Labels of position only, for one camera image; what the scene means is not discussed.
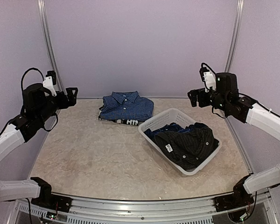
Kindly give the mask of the white plastic laundry basket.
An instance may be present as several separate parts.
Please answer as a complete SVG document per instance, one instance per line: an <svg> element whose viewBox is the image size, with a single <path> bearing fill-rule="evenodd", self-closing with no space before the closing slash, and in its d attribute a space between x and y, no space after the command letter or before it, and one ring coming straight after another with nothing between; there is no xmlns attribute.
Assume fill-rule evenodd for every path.
<svg viewBox="0 0 280 224"><path fill-rule="evenodd" d="M178 165L174 164L172 161L170 161L163 154L163 152L160 150L160 148L150 138L148 138L144 134L144 131L146 131L149 128L152 131L154 131L156 129L164 127L165 125L169 125L173 122L179 124L183 128L196 123L196 121L194 119L192 119L190 116L183 113L182 111L180 111L176 108L170 108L170 109L167 109L165 111L158 113L157 115L151 117L150 119L148 119L145 122L143 122L142 124L140 124L138 126L138 131L147 140L147 142L150 143L152 145L152 147L155 148L155 150L164 157L165 160L167 160L169 163L171 163L172 166L175 167L177 170L179 170L183 175L187 175L187 176L195 175L197 172L202 170L217 155L217 153L219 152L219 150L222 147L222 143L221 143L220 139L217 139L217 140L219 140L219 146L204 162L202 162L195 169L184 170L180 166L178 166Z"/></svg>

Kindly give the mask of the black pinstripe long sleeve shirt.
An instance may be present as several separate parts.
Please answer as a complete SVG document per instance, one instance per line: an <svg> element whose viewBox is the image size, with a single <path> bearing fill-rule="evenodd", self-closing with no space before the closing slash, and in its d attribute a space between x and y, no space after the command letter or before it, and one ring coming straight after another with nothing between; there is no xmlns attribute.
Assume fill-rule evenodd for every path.
<svg viewBox="0 0 280 224"><path fill-rule="evenodd" d="M204 123L194 123L188 133L167 131L151 139L174 164L184 170L197 168L219 146L212 129Z"/></svg>

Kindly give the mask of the blue checked shirt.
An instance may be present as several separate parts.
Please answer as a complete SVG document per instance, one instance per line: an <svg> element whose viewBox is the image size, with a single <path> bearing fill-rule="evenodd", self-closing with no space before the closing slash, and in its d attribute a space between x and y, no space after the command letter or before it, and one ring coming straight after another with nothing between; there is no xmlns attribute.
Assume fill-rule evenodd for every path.
<svg viewBox="0 0 280 224"><path fill-rule="evenodd" d="M112 92L103 97L99 118L103 120L136 120L144 122L153 115L154 103L137 91Z"/></svg>

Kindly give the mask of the black white printed shirt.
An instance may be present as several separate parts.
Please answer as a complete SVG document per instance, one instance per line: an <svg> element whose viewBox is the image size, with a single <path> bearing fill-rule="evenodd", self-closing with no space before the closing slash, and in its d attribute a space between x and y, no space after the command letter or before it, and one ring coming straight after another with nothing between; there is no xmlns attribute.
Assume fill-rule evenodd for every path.
<svg viewBox="0 0 280 224"><path fill-rule="evenodd" d="M113 122L116 124L123 124L123 125L130 125L130 126L138 126L139 121L134 120L134 119L112 119L112 120L107 120L107 119L102 119L101 117L98 117L99 120L102 121L107 121L107 122Z"/></svg>

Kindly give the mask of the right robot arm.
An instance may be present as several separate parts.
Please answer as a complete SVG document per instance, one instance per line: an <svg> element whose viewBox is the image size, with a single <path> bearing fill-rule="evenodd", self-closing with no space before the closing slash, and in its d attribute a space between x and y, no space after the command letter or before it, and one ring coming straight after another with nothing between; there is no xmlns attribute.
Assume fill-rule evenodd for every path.
<svg viewBox="0 0 280 224"><path fill-rule="evenodd" d="M273 136L280 141L280 115L267 109L259 101L238 91L237 77L232 73L213 74L201 72L204 87L188 92L193 107L211 106L219 109L225 117L233 116L242 123L247 123ZM242 178L235 186L229 202L239 207L248 196L265 188L280 185L280 164L271 169Z"/></svg>

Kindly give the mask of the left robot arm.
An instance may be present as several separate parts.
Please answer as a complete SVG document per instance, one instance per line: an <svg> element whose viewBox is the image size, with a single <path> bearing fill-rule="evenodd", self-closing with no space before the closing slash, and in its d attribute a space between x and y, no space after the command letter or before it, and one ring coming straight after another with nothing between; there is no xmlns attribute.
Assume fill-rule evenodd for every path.
<svg viewBox="0 0 280 224"><path fill-rule="evenodd" d="M51 70L42 76L41 83L21 87L21 112L10 119L0 132L0 162L31 140L39 130L50 132L50 129L45 128L45 122L51 117L57 117L57 111L77 103L77 87L57 91L55 85L56 73ZM51 191L51 185L39 177L23 181L0 181L0 203L27 198L50 208L56 203L56 197Z"/></svg>

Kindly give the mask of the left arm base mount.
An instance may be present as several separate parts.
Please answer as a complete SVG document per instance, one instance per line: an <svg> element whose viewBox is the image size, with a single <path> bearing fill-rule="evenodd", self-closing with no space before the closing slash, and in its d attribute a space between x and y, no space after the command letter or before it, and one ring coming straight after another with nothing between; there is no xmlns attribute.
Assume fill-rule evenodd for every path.
<svg viewBox="0 0 280 224"><path fill-rule="evenodd" d="M69 213L73 200L72 198L53 194L51 185L40 177L31 177L30 179L35 181L41 188L39 196L31 200L32 204L55 211Z"/></svg>

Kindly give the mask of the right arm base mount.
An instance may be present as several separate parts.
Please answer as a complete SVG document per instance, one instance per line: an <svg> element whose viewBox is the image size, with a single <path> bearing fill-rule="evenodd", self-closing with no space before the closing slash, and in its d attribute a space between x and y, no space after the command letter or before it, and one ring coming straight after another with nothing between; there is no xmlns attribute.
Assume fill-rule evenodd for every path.
<svg viewBox="0 0 280 224"><path fill-rule="evenodd" d="M235 185L231 194L214 198L216 212L232 210L253 203L254 199L252 195L246 192L243 184Z"/></svg>

